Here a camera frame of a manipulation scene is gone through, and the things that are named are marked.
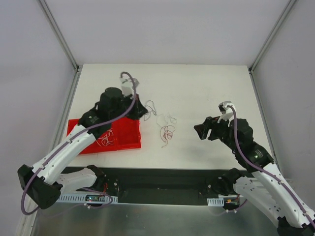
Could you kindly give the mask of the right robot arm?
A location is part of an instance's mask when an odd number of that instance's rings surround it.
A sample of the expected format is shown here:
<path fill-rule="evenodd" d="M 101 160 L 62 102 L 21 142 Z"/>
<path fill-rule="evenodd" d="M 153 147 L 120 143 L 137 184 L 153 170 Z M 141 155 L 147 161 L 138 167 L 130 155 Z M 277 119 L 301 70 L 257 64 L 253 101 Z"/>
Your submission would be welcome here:
<path fill-rule="evenodd" d="M 315 234 L 314 210 L 293 191 L 269 152 L 254 141 L 253 129 L 246 119 L 223 121 L 219 117 L 207 117 L 194 129 L 201 140 L 224 143 L 238 163 L 264 187 L 258 188 L 241 171 L 232 168 L 212 183 L 214 192 L 245 197 L 275 225 L 280 236 Z"/>

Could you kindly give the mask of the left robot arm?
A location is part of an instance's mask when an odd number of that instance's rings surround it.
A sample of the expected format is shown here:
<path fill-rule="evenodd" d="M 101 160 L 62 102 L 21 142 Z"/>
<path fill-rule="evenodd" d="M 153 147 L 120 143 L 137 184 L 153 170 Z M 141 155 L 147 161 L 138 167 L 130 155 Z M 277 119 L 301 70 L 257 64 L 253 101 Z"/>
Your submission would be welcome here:
<path fill-rule="evenodd" d="M 32 166 L 22 165 L 18 169 L 23 190 L 23 214 L 28 214 L 25 210 L 26 196 L 37 204 L 38 209 L 47 209 L 64 192 L 85 188 L 103 190 L 106 177 L 95 165 L 88 165 L 69 174 L 62 172 L 81 151 L 110 130 L 113 122 L 124 117 L 139 120 L 146 113 L 147 109 L 141 104 L 135 91 L 126 95 L 119 88 L 107 88 L 101 94 L 100 100 L 81 116 L 63 142 Z"/>

